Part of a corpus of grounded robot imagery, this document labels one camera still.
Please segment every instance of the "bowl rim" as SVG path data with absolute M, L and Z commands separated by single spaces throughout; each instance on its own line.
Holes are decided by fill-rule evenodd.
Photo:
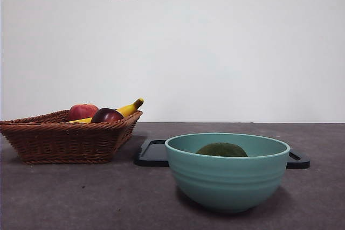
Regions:
M 239 135 L 239 136 L 251 136 L 251 137 L 259 137 L 259 138 L 265 138 L 267 140 L 273 140 L 275 142 L 278 142 L 280 144 L 282 144 L 283 146 L 286 147 L 286 150 L 280 152 L 280 153 L 276 153 L 276 154 L 271 154 L 271 155 L 266 155 L 266 156 L 247 156 L 247 157 L 234 157 L 234 156 L 210 156 L 210 155 L 202 155 L 202 154 L 196 154 L 196 153 L 192 153 L 192 152 L 186 152 L 186 151 L 182 151 L 180 149 L 177 148 L 173 148 L 171 145 L 169 145 L 169 142 L 176 139 L 176 138 L 181 138 L 181 137 L 186 137 L 186 136 L 193 136 L 193 135 Z M 252 135 L 252 134 L 243 134 L 243 133 L 223 133 L 223 132 L 207 132 L 207 133 L 190 133 L 190 134 L 183 134 L 183 135 L 178 135 L 178 136 L 174 136 L 171 138 L 168 138 L 165 143 L 164 143 L 165 147 L 173 150 L 175 152 L 180 152 L 182 154 L 188 154 L 188 155 L 192 155 L 192 156 L 200 156 L 200 157 L 217 157 L 217 159 L 261 159 L 261 158 L 269 158 L 269 157 L 275 157 L 275 156 L 281 156 L 284 155 L 286 153 L 290 152 L 290 146 L 285 143 L 284 141 L 281 140 L 276 140 L 275 138 L 271 138 L 271 137 L 265 137 L 265 136 L 260 136 L 260 135 Z

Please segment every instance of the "fruit basket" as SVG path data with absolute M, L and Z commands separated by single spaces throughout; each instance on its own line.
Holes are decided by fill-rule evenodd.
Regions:
M 26 164 L 101 164 L 132 136 L 142 111 L 113 123 L 67 123 L 68 110 L 0 121 L 0 132 Z

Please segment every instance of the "yellow banana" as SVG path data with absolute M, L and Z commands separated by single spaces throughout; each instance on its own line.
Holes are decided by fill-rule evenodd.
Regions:
M 119 113 L 122 114 L 122 116 L 125 118 L 131 114 L 133 114 L 134 112 L 136 112 L 138 110 L 138 108 L 140 106 L 142 106 L 142 104 L 144 103 L 144 99 L 143 98 L 139 98 L 137 99 L 134 103 L 123 106 L 119 109 L 116 109 Z
M 75 121 L 68 121 L 68 123 L 74 123 L 74 122 L 80 122 L 80 123 L 90 123 L 92 117 L 90 118 L 85 118 L 85 119 L 80 119 L 80 120 L 75 120 Z

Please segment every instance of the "ceramic bowl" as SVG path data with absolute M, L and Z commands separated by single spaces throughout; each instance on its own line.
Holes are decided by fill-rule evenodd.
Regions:
M 199 155 L 203 146 L 226 142 L 239 145 L 248 157 Z M 280 185 L 290 147 L 268 137 L 199 133 L 165 142 L 169 167 L 177 186 L 202 206 L 222 212 L 242 212 L 269 198 Z

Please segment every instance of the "black tray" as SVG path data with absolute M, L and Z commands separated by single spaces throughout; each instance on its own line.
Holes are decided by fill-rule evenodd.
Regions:
M 136 153 L 134 163 L 139 166 L 168 167 L 165 140 L 146 140 Z M 310 167 L 310 159 L 293 149 L 290 150 L 286 169 L 306 169 Z

